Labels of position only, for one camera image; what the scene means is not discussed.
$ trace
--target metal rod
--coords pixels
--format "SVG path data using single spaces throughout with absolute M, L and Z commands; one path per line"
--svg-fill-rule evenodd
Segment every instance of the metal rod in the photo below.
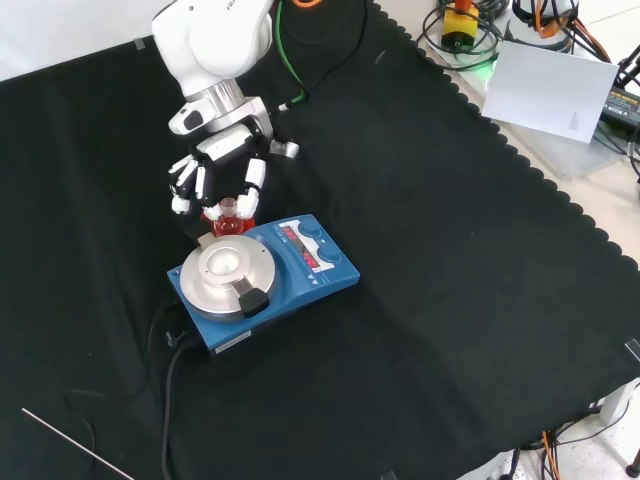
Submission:
M 29 415 L 31 418 L 33 418 L 34 420 L 36 420 L 37 422 L 41 423 L 42 425 L 44 425 L 45 427 L 47 427 L 49 430 L 57 433 L 58 435 L 60 435 L 62 438 L 64 438 L 65 440 L 67 440 L 68 442 L 71 442 L 73 445 L 75 445 L 76 447 L 78 447 L 80 450 L 82 450 L 85 453 L 88 453 L 89 455 L 91 455 L 93 458 L 95 458 L 96 460 L 102 462 L 103 464 L 105 464 L 107 467 L 109 467 L 111 470 L 113 470 L 116 473 L 119 473 L 120 475 L 122 475 L 123 478 L 126 478 L 127 480 L 135 480 L 133 477 L 130 477 L 129 475 L 127 475 L 126 473 L 124 473 L 122 470 L 120 470 L 117 467 L 114 467 L 113 465 L 111 465 L 109 462 L 107 462 L 106 460 L 100 458 L 98 455 L 96 455 L 95 453 L 93 453 L 91 450 L 89 450 L 88 448 L 80 445 L 78 442 L 76 442 L 73 438 L 68 437 L 67 435 L 65 435 L 64 433 L 62 433 L 60 430 L 58 430 L 57 428 L 49 425 L 47 422 L 45 422 L 44 420 L 42 420 L 40 417 L 38 417 L 37 415 L 31 413 L 29 410 L 27 410 L 26 408 L 23 408 L 22 411 L 24 413 L 26 413 L 27 415 Z

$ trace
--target wire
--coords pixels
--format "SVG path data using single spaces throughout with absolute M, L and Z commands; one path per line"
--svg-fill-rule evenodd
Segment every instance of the wire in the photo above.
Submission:
M 162 453 L 160 459 L 162 477 L 164 480 L 172 480 L 173 478 L 171 476 L 171 471 L 169 468 L 169 427 L 171 426 L 171 393 L 173 389 L 173 373 L 175 371 L 176 364 L 178 363 L 178 360 L 180 359 L 182 354 L 193 346 L 193 342 L 180 342 L 178 348 L 171 357 L 169 368 L 167 369 L 167 379 L 165 381 L 164 393 L 164 417 L 162 421 Z
M 280 105 L 280 107 L 279 107 L 280 111 L 288 110 L 293 105 L 298 104 L 298 103 L 302 102 L 303 100 L 309 100 L 309 98 L 311 97 L 310 92 L 312 90 L 317 88 L 322 82 L 324 82 L 327 79 L 327 77 L 329 75 L 331 75 L 338 68 L 340 68 L 342 65 L 344 65 L 353 55 L 355 55 L 355 53 L 358 50 L 360 50 L 360 47 L 362 45 L 362 41 L 364 39 L 364 35 L 365 35 L 365 32 L 366 32 L 367 21 L 368 21 L 368 6 L 367 6 L 368 0 L 364 0 L 362 2 L 363 5 L 364 5 L 362 28 L 360 30 L 360 35 L 358 37 L 358 42 L 356 43 L 356 45 L 354 46 L 353 49 L 351 49 L 349 52 L 347 52 L 347 54 L 344 55 L 340 60 L 338 60 L 337 63 L 335 63 L 325 73 L 323 73 L 320 76 L 320 79 L 313 85 L 312 88 L 307 89 L 305 87 L 305 85 L 303 84 L 302 80 L 300 79 L 300 77 L 298 76 L 298 74 L 293 69 L 293 66 L 291 65 L 291 62 L 289 61 L 289 59 L 287 58 L 287 54 L 285 53 L 284 46 L 282 44 L 281 29 L 282 29 L 282 25 L 283 25 L 283 21 L 282 21 L 282 4 L 283 4 L 283 2 L 284 2 L 284 0 L 280 0 L 280 3 L 278 4 L 278 10 L 277 10 L 277 13 L 276 13 L 276 24 L 275 24 L 276 45 L 278 47 L 278 52 L 280 53 L 280 58 L 282 59 L 282 62 L 285 64 L 285 66 L 289 70 L 289 73 L 291 73 L 291 75 L 295 78 L 295 80 L 300 85 L 300 88 L 302 89 L 302 93 L 300 95 L 298 95 L 296 98 L 294 98 L 293 100 Z
M 601 126 L 600 124 L 596 125 L 596 130 L 597 130 L 598 132 L 600 132 L 600 135 L 602 135 L 604 138 L 606 138 L 606 139 L 607 139 L 607 141 L 608 141 L 611 145 L 613 145 L 613 149 L 612 149 L 612 150 L 613 150 L 614 152 L 619 153 L 619 154 L 621 154 L 621 155 L 626 155 L 626 154 L 627 154 L 626 150 L 625 150 L 625 149 L 623 149 L 620 145 L 618 145 L 618 144 L 616 143 L 616 141 L 611 137 L 611 135 L 609 135 L 609 134 L 606 132 L 606 130 L 605 130 L 604 128 L 602 128 L 602 126 Z
M 513 456 L 511 457 L 511 468 L 509 469 L 509 473 L 506 475 L 502 475 L 499 480 L 513 480 L 513 477 L 516 474 L 516 470 L 518 469 L 519 461 L 520 461 L 520 449 L 516 448 L 513 451 Z
M 90 401 L 113 401 L 113 402 L 123 402 L 128 403 L 135 398 L 137 398 L 140 394 L 142 394 L 147 387 L 147 383 L 149 380 L 149 368 L 150 368 L 150 357 L 151 357 L 151 346 L 153 341 L 153 334 L 155 329 L 160 322 L 160 320 L 164 317 L 164 314 L 177 306 L 181 305 L 180 301 L 172 300 L 170 302 L 163 303 L 155 312 L 151 324 L 149 325 L 149 330 L 147 333 L 147 343 L 146 343 L 146 353 L 145 353 L 145 365 L 144 365 L 144 373 L 143 377 L 140 381 L 138 387 L 130 392 L 118 393 L 118 394 L 107 394 L 103 392 L 93 391 L 93 390 L 85 390 L 81 388 L 67 388 L 63 391 L 62 397 L 65 406 L 73 413 L 78 419 L 82 422 L 84 427 L 89 432 L 90 436 L 90 450 L 95 453 L 96 450 L 96 433 L 95 426 L 93 424 L 93 420 L 90 412 L 84 412 L 84 409 L 75 404 L 72 400 L 72 397 L 80 397 L 90 400 Z M 95 464 L 95 459 L 91 457 L 91 461 L 89 464 L 89 469 L 91 469 Z
M 560 13 L 556 0 L 530 0 L 532 13 L 529 13 L 522 9 L 521 0 L 513 0 L 513 13 L 523 23 L 538 32 L 541 38 L 551 38 L 562 31 L 573 40 L 572 53 L 577 44 L 598 60 L 611 63 L 605 48 L 578 18 L 578 5 L 573 0 L 570 1 L 571 8 Z M 553 14 L 544 16 L 543 12 L 548 4 L 551 5 Z
M 278 48 L 278 53 L 280 53 L 280 58 L 282 59 L 282 63 L 284 63 L 285 67 L 287 67 L 287 70 L 289 70 L 289 73 L 291 74 L 291 76 L 295 78 L 295 80 L 300 85 L 300 88 L 302 89 L 302 93 L 300 93 L 300 95 L 298 95 L 293 100 L 280 106 L 280 110 L 282 110 L 283 107 L 286 107 L 285 109 L 288 110 L 289 108 L 291 108 L 292 105 L 309 98 L 309 92 L 307 91 L 304 84 L 302 83 L 302 80 L 300 80 L 300 77 L 298 76 L 298 74 L 293 69 L 291 62 L 289 62 L 289 59 L 287 58 L 287 54 L 284 52 L 284 47 L 282 46 L 282 36 L 280 34 L 280 25 L 282 22 L 282 3 L 283 2 L 284 0 L 280 0 L 280 3 L 278 4 L 278 11 L 276 13 L 276 26 L 275 26 L 276 46 Z
M 446 5 L 444 6 L 437 6 L 436 8 L 434 8 L 433 10 L 431 10 L 431 12 L 429 12 L 427 14 L 427 16 L 424 18 L 424 20 L 422 21 L 422 33 L 418 36 L 417 40 L 416 40 L 416 49 L 418 50 L 418 53 L 420 54 L 420 56 L 422 58 L 424 58 L 424 56 L 422 55 L 422 53 L 420 52 L 420 47 L 418 46 L 420 41 L 422 39 L 425 39 L 430 45 L 431 47 L 433 47 L 436 50 L 439 50 L 441 52 L 445 52 L 445 53 L 449 53 L 452 55 L 477 55 L 477 56 L 481 56 L 481 55 L 489 55 L 488 58 L 485 58 L 483 60 L 480 60 L 478 62 L 475 63 L 471 63 L 468 65 L 462 65 L 462 66 L 449 66 L 449 65 L 442 65 L 442 64 L 438 64 L 438 67 L 442 68 L 443 70 L 451 70 L 451 71 L 456 71 L 456 72 L 461 72 L 461 71 L 465 71 L 465 70 L 471 70 L 474 68 L 478 68 L 481 67 L 483 65 L 486 65 L 488 63 L 492 63 L 493 61 L 495 61 L 498 58 L 498 44 L 500 43 L 500 41 L 503 39 L 502 37 L 502 33 L 500 32 L 500 30 L 495 26 L 494 24 L 494 20 L 495 17 L 492 16 L 492 14 L 490 14 L 489 10 L 484 10 L 485 15 L 487 15 L 487 18 L 482 18 L 482 12 L 480 10 L 480 3 L 473 3 L 473 5 L 478 9 L 478 16 L 469 13 L 469 12 L 465 12 L 465 11 L 461 11 L 461 10 L 457 10 L 454 7 L 450 7 L 449 5 L 453 3 L 452 0 L 448 1 Z M 433 28 L 433 26 L 440 20 L 442 20 L 445 17 L 445 14 L 447 11 L 452 11 L 455 12 L 458 15 L 464 15 L 466 17 L 472 18 L 474 20 L 476 20 L 478 22 L 478 28 L 480 30 L 482 30 L 484 32 L 484 35 L 482 36 L 482 38 L 477 41 L 473 46 L 468 47 L 466 49 L 462 49 L 462 48 L 456 48 L 456 49 L 451 49 L 448 47 L 443 47 L 442 45 L 438 45 L 436 44 L 433 40 L 431 40 L 431 38 L 429 37 L 429 31 Z M 431 18 L 436 15 L 435 20 L 431 21 L 431 23 L 429 25 L 427 25 L 427 23 L 431 20 Z M 484 40 L 488 37 L 491 36 L 492 38 L 492 42 L 491 45 L 487 48 L 484 48 L 482 50 L 478 50 L 478 47 L 480 47 L 480 45 L 484 42 Z
M 620 71 L 620 73 L 618 73 L 618 76 L 620 75 L 624 75 L 625 77 L 627 77 L 630 81 L 634 82 L 636 85 L 638 85 L 640 87 L 640 81 L 634 77 L 633 75 L 630 75 L 628 72 Z
M 629 148 L 629 151 L 627 152 L 629 155 L 627 156 L 629 157 L 629 160 L 631 161 L 631 166 L 633 167 L 633 170 L 636 172 L 636 175 L 638 175 L 638 179 L 640 181 L 640 170 L 636 165 L 636 158 L 633 156 L 633 151 L 635 150 L 637 152 L 636 142 L 638 140 L 638 133 L 640 133 L 640 123 L 636 125 L 636 128 L 634 128 L 633 133 L 631 134 L 631 139 L 629 140 L 629 143 L 633 146 L 633 148 Z
M 296 7 L 300 8 L 313 8 L 316 5 L 322 3 L 322 0 L 311 0 L 309 2 L 301 2 L 300 0 L 291 0 Z
M 629 55 L 627 58 L 623 58 L 618 63 L 618 65 L 620 67 L 620 73 L 618 73 L 618 77 L 616 77 L 615 85 L 617 87 L 625 88 L 627 86 L 627 84 L 629 83 L 629 81 L 635 79 L 636 75 L 638 75 L 638 73 L 640 72 L 640 59 L 636 58 L 636 57 L 638 57 L 638 55 L 640 55 L 640 45 L 638 45 L 634 49 L 634 51 L 631 52 L 631 55 Z M 631 72 L 627 72 L 627 68 L 629 68 L 631 66 L 631 63 L 634 60 L 636 60 L 635 66 L 632 68 Z M 627 77 L 627 79 L 625 80 L 625 79 L 619 78 L 619 76 L 621 74 L 624 74 Z
M 551 450 L 549 449 L 549 442 L 547 441 L 547 432 L 542 432 L 542 441 L 544 442 L 544 449 L 547 452 L 547 456 L 549 457 L 549 463 L 551 464 L 551 469 L 553 470 L 555 478 L 556 480 L 561 480 L 560 472 L 558 472 L 558 467 L 556 466 L 556 462 L 553 459 Z
M 635 387 L 633 387 L 634 390 L 636 390 L 638 387 L 640 387 L 640 383 L 638 383 Z M 622 421 L 622 419 L 625 417 L 625 415 L 627 414 L 627 412 L 629 411 L 629 406 L 631 405 L 631 398 L 629 400 L 627 400 L 627 406 L 624 409 L 624 412 L 622 412 L 622 415 L 620 415 L 620 418 L 618 418 L 615 422 L 613 422 L 612 424 L 606 426 L 605 428 L 603 428 L 602 430 L 597 431 L 596 433 L 594 433 L 593 435 L 589 435 L 588 437 L 584 437 L 584 438 L 578 438 L 576 440 L 570 440 L 568 442 L 558 442 L 558 446 L 562 446 L 562 445 L 570 445 L 572 443 L 578 443 L 578 442 L 584 442 L 587 440 L 591 440 L 592 438 L 597 437 L 598 435 L 600 435 L 601 433 L 606 432 L 607 430 L 609 430 L 610 428 L 615 427 L 618 423 L 620 423 Z

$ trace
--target blue hotplate stirrer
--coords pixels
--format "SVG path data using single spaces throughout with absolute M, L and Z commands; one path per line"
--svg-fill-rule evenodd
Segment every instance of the blue hotplate stirrer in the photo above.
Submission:
M 221 237 L 194 250 L 168 275 L 212 353 L 360 279 L 312 215 L 260 225 L 242 236 Z M 247 316 L 239 296 L 252 288 L 268 295 L 268 306 Z

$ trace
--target yellow device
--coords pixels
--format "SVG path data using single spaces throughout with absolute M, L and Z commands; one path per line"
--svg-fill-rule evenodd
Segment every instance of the yellow device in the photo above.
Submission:
M 444 28 L 441 40 L 443 47 L 461 52 L 473 47 L 478 32 L 478 21 L 462 12 L 476 18 L 479 14 L 476 6 L 471 5 L 471 2 L 456 1 L 456 11 L 450 9 L 444 11 Z

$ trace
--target electronic equipment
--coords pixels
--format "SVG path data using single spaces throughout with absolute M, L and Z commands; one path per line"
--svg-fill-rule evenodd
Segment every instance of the electronic equipment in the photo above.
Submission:
M 168 275 L 215 354 L 360 279 L 312 215 L 212 240 Z
M 633 132 L 640 123 L 640 97 L 613 87 L 604 104 L 600 120 L 627 133 Z
M 476 18 L 479 16 L 478 7 L 473 5 L 471 0 L 456 0 L 455 10 L 445 9 L 444 11 L 442 46 L 455 48 L 459 51 L 473 48 L 478 32 Z

